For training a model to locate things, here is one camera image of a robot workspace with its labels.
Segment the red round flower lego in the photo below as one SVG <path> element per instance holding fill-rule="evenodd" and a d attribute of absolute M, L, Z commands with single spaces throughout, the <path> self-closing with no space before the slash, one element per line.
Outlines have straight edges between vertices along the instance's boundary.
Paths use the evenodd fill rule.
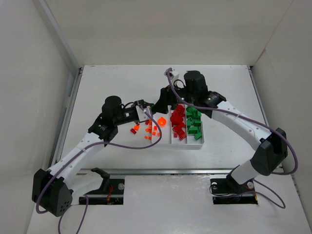
<path fill-rule="evenodd" d="M 171 115 L 170 121 L 173 126 L 180 125 L 183 123 L 183 117 L 181 117 L 180 115 Z"/>

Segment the dark red long lego brick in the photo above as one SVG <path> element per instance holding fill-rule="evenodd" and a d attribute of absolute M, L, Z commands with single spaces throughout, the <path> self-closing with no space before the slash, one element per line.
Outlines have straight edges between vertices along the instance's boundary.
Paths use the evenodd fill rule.
<path fill-rule="evenodd" d="M 184 123 L 180 123 L 179 125 L 176 125 L 174 128 L 173 128 L 173 131 L 178 133 L 180 132 L 183 128 L 185 128 L 186 125 Z"/>

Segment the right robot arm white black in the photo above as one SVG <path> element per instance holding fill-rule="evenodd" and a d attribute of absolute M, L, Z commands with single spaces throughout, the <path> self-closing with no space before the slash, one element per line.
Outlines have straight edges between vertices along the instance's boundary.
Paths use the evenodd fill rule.
<path fill-rule="evenodd" d="M 243 185 L 259 175 L 269 176 L 287 157 L 286 133 L 282 129 L 270 129 L 239 112 L 223 95 L 208 89 L 205 77 L 199 71 L 188 71 L 184 75 L 185 85 L 182 88 L 174 87 L 179 74 L 172 68 L 167 69 L 164 75 L 169 85 L 160 90 L 153 112 L 166 114 L 169 105 L 183 103 L 225 125 L 254 150 L 251 159 L 227 175 L 229 186 Z"/>

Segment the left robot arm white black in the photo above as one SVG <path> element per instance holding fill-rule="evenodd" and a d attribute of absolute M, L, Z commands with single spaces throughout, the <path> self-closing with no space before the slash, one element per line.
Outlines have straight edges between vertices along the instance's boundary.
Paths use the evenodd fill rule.
<path fill-rule="evenodd" d="M 152 104 L 144 100 L 125 107 L 120 97 L 107 97 L 101 113 L 78 145 L 55 165 L 35 173 L 32 200 L 37 213 L 50 212 L 60 217 L 71 205 L 78 205 L 80 197 L 86 193 L 104 190 L 110 178 L 107 172 L 94 168 L 80 178 L 76 177 L 77 173 L 105 146 L 113 145 L 111 141 L 118 133 L 118 126 L 129 122 L 141 123 L 151 118 L 151 107 Z"/>

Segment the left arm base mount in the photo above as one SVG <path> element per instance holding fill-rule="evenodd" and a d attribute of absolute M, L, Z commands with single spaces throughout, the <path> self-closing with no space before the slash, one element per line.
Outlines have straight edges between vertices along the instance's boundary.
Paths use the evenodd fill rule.
<path fill-rule="evenodd" d="M 125 177 L 110 175 L 100 168 L 93 168 L 86 173 L 78 173 L 78 176 L 92 175 L 100 177 L 100 186 L 86 193 L 89 197 L 89 205 L 123 205 Z"/>

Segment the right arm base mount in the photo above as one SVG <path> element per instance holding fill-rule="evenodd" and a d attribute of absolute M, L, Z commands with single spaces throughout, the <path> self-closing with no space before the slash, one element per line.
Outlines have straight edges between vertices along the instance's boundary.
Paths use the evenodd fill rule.
<path fill-rule="evenodd" d="M 252 179 L 240 185 L 226 177 L 210 177 L 209 191 L 214 205 L 258 204 Z"/>

